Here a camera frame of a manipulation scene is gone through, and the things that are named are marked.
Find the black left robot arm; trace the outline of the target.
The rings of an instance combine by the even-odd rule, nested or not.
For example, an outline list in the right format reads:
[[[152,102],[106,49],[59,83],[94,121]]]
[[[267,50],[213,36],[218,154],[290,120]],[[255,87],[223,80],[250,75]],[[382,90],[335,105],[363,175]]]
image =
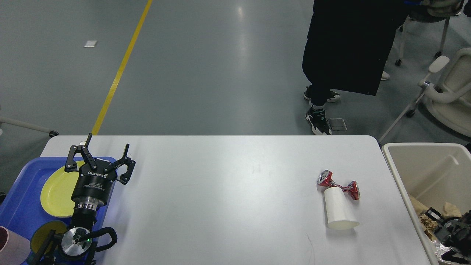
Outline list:
[[[46,230],[46,237],[33,252],[32,265],[62,265],[63,261],[79,261],[83,265],[96,264],[95,254],[110,249],[117,243],[116,231],[111,227],[98,228],[97,215],[108,205],[116,182],[127,184],[136,162],[128,155],[129,144],[123,155],[111,162],[94,157],[89,151],[92,134],[79,145],[72,145],[64,163],[64,173],[76,176],[71,188],[71,220],[65,230]]]

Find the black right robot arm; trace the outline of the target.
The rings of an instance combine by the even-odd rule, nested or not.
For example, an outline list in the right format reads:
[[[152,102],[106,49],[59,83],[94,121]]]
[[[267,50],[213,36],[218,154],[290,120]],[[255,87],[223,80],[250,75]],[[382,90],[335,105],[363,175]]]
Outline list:
[[[436,221],[434,235],[440,243],[449,248],[441,259],[458,264],[470,264],[471,261],[471,212],[460,218],[444,218],[434,208],[426,210],[425,215]]]

